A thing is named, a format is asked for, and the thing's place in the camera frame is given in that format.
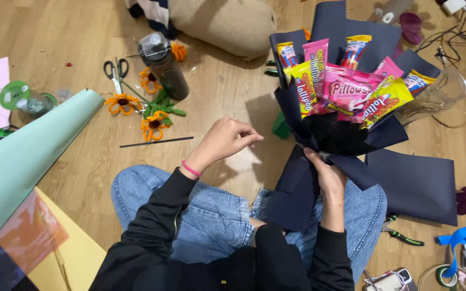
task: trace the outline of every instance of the person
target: person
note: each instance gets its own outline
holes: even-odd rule
[[[197,182],[212,163],[262,141],[223,117],[172,174],[147,165],[120,172],[111,198],[125,231],[90,290],[354,290],[385,218],[382,188],[359,190],[305,148],[321,195],[307,229],[285,235],[257,220],[269,190],[249,211],[245,198]]]

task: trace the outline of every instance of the green-handled pliers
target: green-handled pliers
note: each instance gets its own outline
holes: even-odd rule
[[[410,239],[406,236],[404,236],[403,234],[399,233],[398,231],[396,230],[393,230],[391,228],[388,227],[388,225],[397,220],[397,216],[396,215],[391,215],[391,216],[388,216],[386,218],[386,221],[384,222],[384,225],[382,226],[382,232],[387,232],[389,233],[389,235],[393,238],[397,238],[399,239],[400,241],[402,242],[405,242],[407,244],[410,244],[410,245],[414,245],[416,247],[423,247],[424,246],[424,242],[423,241],[419,241],[419,240],[413,240],[413,239]]]

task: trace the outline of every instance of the blue ribbon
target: blue ribbon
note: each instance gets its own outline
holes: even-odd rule
[[[453,252],[453,262],[450,264],[450,268],[442,274],[442,277],[451,278],[457,271],[455,247],[460,243],[466,244],[466,227],[458,229],[453,235],[442,235],[437,237],[435,238],[435,242],[439,245],[450,244],[450,248]]]

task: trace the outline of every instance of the scissors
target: scissors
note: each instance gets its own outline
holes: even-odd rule
[[[126,64],[126,67],[127,67],[125,71],[123,71],[123,64]],[[127,76],[128,72],[129,72],[129,63],[124,58],[120,58],[119,60],[116,60],[116,67],[114,67],[114,64],[112,61],[106,61],[104,63],[104,73],[107,76],[107,78],[111,79],[114,82],[114,88],[116,89],[117,95],[120,95],[122,93],[122,87],[120,83],[122,79],[125,78],[125,76]]]

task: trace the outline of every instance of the tape roll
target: tape roll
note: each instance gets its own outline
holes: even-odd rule
[[[444,278],[442,277],[442,274],[443,274],[443,272],[447,271],[448,269],[450,269],[449,266],[437,268],[436,269],[436,281],[438,281],[438,284],[440,284],[443,287],[451,288],[451,287],[456,286],[456,284],[458,283],[458,275],[457,275],[457,273],[454,274],[450,278],[449,282],[444,281]]]

